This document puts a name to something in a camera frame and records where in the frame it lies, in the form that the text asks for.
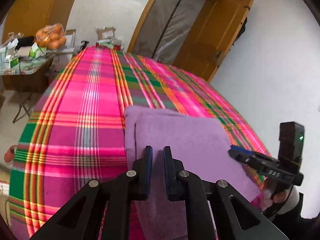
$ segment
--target wooden door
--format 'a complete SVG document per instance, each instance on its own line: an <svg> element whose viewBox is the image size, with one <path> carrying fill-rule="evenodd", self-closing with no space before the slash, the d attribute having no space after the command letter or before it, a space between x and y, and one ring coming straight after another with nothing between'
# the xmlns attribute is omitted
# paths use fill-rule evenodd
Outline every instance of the wooden door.
<svg viewBox="0 0 320 240"><path fill-rule="evenodd" d="M229 52L253 0L206 0L174 66L210 81Z"/></svg>

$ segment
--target red slipper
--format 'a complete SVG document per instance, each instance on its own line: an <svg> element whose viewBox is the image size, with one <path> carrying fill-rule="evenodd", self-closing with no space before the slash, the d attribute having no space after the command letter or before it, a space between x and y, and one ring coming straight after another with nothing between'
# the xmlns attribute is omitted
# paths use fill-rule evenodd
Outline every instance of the red slipper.
<svg viewBox="0 0 320 240"><path fill-rule="evenodd" d="M14 159L14 154L17 151L17 145L13 145L9 148L9 150L4 154L4 161L7 164L11 164L13 163L13 159Z"/></svg>

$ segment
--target black cloth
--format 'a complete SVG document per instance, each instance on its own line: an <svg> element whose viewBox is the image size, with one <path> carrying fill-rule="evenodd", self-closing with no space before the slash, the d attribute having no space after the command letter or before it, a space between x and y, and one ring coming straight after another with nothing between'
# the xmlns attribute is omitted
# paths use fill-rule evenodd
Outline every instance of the black cloth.
<svg viewBox="0 0 320 240"><path fill-rule="evenodd" d="M319 240L320 227L316 218L305 219L301 217L303 194L300 193L298 205L289 212L276 215L272 223L282 231L289 240Z"/></svg>
<svg viewBox="0 0 320 240"><path fill-rule="evenodd" d="M242 34L244 34L244 32L245 32L245 25L247 24L247 21L248 21L248 19L246 18L246 19L244 20L244 23L243 23L242 26L241 26L241 29L240 29L237 37L236 37L236 40L239 39Z"/></svg>
<svg viewBox="0 0 320 240"><path fill-rule="evenodd" d="M18 39L18 44L16 46L16 50L19 50L21 47L27 47L27 46L32 46L33 41L34 41L34 36L28 36L24 38L19 38Z"/></svg>

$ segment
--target mosquito net curtain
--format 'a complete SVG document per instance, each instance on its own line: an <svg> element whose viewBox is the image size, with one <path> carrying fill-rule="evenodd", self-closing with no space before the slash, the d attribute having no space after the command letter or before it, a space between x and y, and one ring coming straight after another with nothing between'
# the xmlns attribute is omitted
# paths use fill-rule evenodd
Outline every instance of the mosquito net curtain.
<svg viewBox="0 0 320 240"><path fill-rule="evenodd" d="M206 0L155 0L133 53L171 64Z"/></svg>

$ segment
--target orange fruit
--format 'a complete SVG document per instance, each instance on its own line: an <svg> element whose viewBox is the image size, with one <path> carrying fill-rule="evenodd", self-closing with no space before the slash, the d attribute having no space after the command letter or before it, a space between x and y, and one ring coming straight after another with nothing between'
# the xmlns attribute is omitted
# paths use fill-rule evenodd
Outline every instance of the orange fruit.
<svg viewBox="0 0 320 240"><path fill-rule="evenodd" d="M51 29L52 29L52 26L47 25L46 27L43 27L43 28L42 28L42 31L45 32L45 33L47 33L47 32L50 32Z"/></svg>
<svg viewBox="0 0 320 240"><path fill-rule="evenodd" d="M51 33L51 34L49 35L49 39L50 39L51 41L57 41L58 39L60 39L60 35L57 34L57 33Z"/></svg>
<svg viewBox="0 0 320 240"><path fill-rule="evenodd" d="M46 37L42 40L42 47L48 47L48 45L51 43L51 40L49 37Z"/></svg>
<svg viewBox="0 0 320 240"><path fill-rule="evenodd" d="M47 48L55 50L55 49L58 49L59 47L60 47L59 41L52 41Z"/></svg>
<svg viewBox="0 0 320 240"><path fill-rule="evenodd" d="M37 33L36 33L36 38L39 39L42 34L43 34L43 30L37 31Z"/></svg>
<svg viewBox="0 0 320 240"><path fill-rule="evenodd" d="M43 47L42 41L36 40L36 44L38 44L39 47Z"/></svg>
<svg viewBox="0 0 320 240"><path fill-rule="evenodd" d="M46 33L41 33L39 37L37 37L38 40L43 41L45 38L47 38L48 35Z"/></svg>
<svg viewBox="0 0 320 240"><path fill-rule="evenodd" d="M64 46L67 42L67 38L65 36L62 36L60 39L59 39L59 44L60 46Z"/></svg>
<svg viewBox="0 0 320 240"><path fill-rule="evenodd" d="M62 31L62 24L58 23L53 26L52 32L59 34Z"/></svg>

